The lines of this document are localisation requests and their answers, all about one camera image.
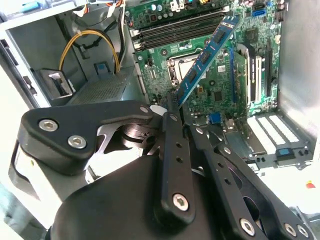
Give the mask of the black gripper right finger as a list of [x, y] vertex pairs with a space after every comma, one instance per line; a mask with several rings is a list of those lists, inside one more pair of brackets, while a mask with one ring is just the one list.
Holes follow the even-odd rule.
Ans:
[[226, 240], [311, 240], [310, 229], [224, 142], [212, 145], [202, 128], [192, 124], [187, 104], [180, 115], [189, 139], [203, 158], [213, 187], [222, 235]]

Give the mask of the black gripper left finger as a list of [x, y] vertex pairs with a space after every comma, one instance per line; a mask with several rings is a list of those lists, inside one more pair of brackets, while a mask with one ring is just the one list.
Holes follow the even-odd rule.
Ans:
[[179, 100], [169, 93], [166, 102], [164, 114], [138, 100], [34, 108], [21, 117], [17, 145], [49, 169], [45, 177], [62, 200], [85, 185], [94, 157], [140, 148], [162, 164], [155, 208], [191, 221], [196, 209], [189, 142]]

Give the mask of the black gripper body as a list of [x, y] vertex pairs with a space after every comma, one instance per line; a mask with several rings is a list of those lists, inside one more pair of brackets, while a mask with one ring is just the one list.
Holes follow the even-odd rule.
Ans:
[[161, 161], [143, 156], [72, 193], [58, 209], [50, 240], [237, 240], [207, 179], [192, 173], [195, 219], [167, 226], [155, 214]]

